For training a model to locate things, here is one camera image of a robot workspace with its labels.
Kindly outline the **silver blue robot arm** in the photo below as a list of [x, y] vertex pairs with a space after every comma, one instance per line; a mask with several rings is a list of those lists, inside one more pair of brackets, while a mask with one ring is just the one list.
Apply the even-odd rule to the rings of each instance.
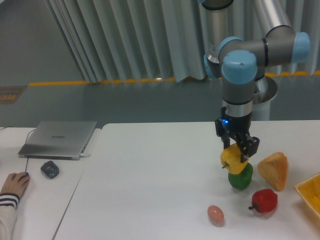
[[311, 54], [306, 32], [295, 32], [279, 0], [255, 0], [253, 6], [264, 37], [243, 41], [229, 36], [216, 53], [204, 56], [208, 75], [222, 78], [221, 116], [215, 120], [218, 137], [226, 149], [230, 140], [239, 147], [241, 163], [253, 156], [260, 143], [251, 136], [256, 82], [265, 76], [265, 68], [305, 62]]

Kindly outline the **person's hand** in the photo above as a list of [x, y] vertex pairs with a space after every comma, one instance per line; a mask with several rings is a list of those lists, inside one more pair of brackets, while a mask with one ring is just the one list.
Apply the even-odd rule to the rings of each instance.
[[27, 189], [30, 181], [30, 176], [27, 172], [10, 173], [6, 178], [0, 194], [15, 195], [21, 198]]

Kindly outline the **white striped sleeve forearm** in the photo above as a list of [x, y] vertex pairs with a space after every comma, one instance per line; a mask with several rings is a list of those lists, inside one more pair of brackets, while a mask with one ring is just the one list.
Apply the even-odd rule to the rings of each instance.
[[11, 240], [12, 232], [17, 219], [17, 205], [20, 197], [13, 193], [0, 195], [0, 239]]

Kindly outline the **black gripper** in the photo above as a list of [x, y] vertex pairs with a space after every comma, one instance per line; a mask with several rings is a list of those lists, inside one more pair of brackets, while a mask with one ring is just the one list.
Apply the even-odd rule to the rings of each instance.
[[223, 149], [228, 148], [230, 139], [233, 139], [239, 147], [241, 163], [256, 154], [260, 144], [260, 139], [249, 133], [251, 118], [251, 112], [240, 117], [228, 115], [227, 107], [223, 106], [221, 116], [214, 121], [216, 135], [221, 138]]

